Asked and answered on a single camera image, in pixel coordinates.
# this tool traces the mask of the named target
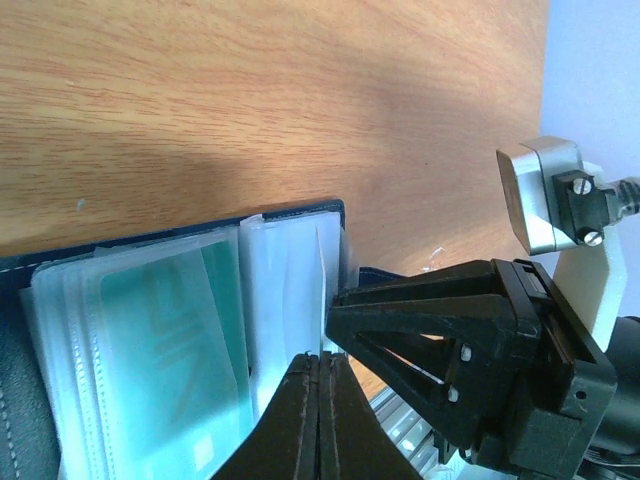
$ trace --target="blue wall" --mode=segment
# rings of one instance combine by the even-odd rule
[[[640,176],[640,1],[551,0],[541,132],[577,142],[608,180]],[[618,228],[621,314],[640,316],[640,216]]]

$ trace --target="open wallet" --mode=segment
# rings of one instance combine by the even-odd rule
[[[0,478],[210,478],[360,269],[341,201],[0,259]]]

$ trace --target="screw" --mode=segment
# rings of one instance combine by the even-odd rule
[[[473,351],[471,350],[471,347],[469,345],[462,345],[462,348],[460,349],[460,360],[462,360],[463,362],[468,362],[471,360],[472,354]]]
[[[449,391],[447,392],[447,399],[451,403],[456,403],[458,401],[459,397],[460,397],[460,393],[458,392],[458,389],[456,387],[454,387],[453,385],[451,385],[449,387]]]
[[[593,184],[588,178],[576,178],[573,181],[573,192],[576,195],[589,195]]]
[[[600,232],[596,232],[595,230],[592,230],[589,233],[587,233],[582,240],[586,245],[590,247],[597,247],[602,243],[602,241],[604,240],[604,237]]]

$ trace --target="dark blue leather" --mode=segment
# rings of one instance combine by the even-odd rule
[[[264,213],[266,219],[320,211],[339,212],[341,200]],[[0,258],[0,479],[53,479],[58,476],[60,452],[46,391],[27,328],[19,292],[30,285],[41,264],[92,253],[96,247],[196,234],[237,225],[246,217],[174,228],[134,237]]]

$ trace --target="wooden table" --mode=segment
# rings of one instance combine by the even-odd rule
[[[57,3],[2,2],[0,255],[325,197],[363,264],[522,253],[546,1]]]

